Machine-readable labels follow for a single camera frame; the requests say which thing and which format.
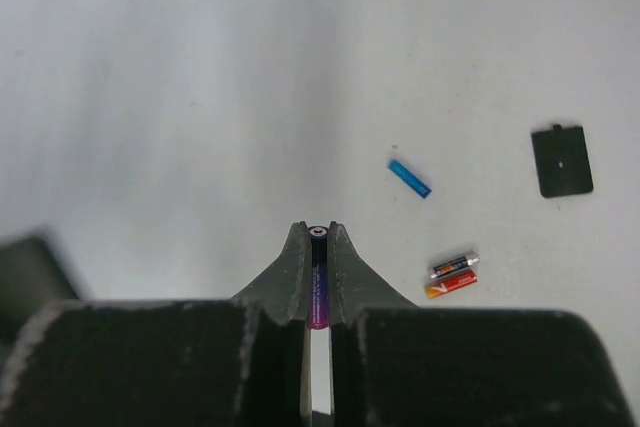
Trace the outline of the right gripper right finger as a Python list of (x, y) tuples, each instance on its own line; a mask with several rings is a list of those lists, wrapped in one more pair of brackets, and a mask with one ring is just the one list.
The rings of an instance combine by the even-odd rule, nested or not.
[(421, 308), (327, 237), (336, 426), (631, 426), (607, 352), (561, 310)]

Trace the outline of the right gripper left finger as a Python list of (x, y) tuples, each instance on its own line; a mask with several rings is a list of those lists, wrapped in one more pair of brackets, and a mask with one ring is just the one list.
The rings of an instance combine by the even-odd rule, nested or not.
[(1, 368), (5, 426), (304, 426), (308, 231), (222, 300), (39, 303)]

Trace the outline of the black grey battery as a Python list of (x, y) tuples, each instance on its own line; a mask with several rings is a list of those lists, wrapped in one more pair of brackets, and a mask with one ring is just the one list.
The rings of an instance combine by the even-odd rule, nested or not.
[(480, 257), (477, 252), (469, 251), (466, 254), (432, 267), (430, 278), (433, 280), (440, 279), (454, 273), (469, 269), (477, 264), (479, 260)]

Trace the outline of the purple battery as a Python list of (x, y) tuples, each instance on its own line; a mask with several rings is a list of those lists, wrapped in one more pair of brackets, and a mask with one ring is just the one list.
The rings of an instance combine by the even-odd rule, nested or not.
[(329, 325), (328, 291), (328, 228), (309, 228), (311, 241), (311, 304), (309, 321), (312, 330), (323, 330)]

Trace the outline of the black battery cover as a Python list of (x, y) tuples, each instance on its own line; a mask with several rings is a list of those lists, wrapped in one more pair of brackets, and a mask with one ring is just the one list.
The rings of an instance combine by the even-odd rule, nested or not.
[(582, 126), (553, 124), (531, 133), (540, 194), (545, 199), (590, 194), (594, 189)]

